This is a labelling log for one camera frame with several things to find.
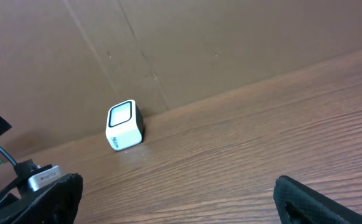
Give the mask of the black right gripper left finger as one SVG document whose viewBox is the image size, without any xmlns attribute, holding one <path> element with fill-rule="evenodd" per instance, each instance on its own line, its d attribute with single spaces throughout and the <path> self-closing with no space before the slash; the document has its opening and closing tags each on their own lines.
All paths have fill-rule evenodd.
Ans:
<svg viewBox="0 0 362 224">
<path fill-rule="evenodd" d="M 73 223 L 83 192 L 80 174 L 66 174 L 43 188 L 0 200 L 0 224 Z"/>
</svg>

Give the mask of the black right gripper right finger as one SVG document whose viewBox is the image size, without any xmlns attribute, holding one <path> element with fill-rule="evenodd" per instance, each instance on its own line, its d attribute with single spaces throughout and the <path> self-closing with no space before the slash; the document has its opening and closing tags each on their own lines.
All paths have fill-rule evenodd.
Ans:
<svg viewBox="0 0 362 224">
<path fill-rule="evenodd" d="M 362 224 L 362 215 L 282 175 L 275 181 L 274 202 L 282 224 Z"/>
</svg>

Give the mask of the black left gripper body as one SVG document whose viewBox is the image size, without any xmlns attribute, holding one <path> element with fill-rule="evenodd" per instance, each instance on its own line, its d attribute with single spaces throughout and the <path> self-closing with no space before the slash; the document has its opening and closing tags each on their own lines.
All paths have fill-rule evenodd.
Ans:
<svg viewBox="0 0 362 224">
<path fill-rule="evenodd" d="M 17 177 L 0 191 L 0 209 L 18 200 L 16 196 L 10 193 L 14 188 L 18 189 L 21 196 L 37 191 L 40 187 L 34 187 L 31 179 L 37 174 L 52 169 L 53 166 L 51 164 L 43 167 L 37 166 L 29 159 L 24 162 L 15 163 L 13 168 Z"/>
</svg>

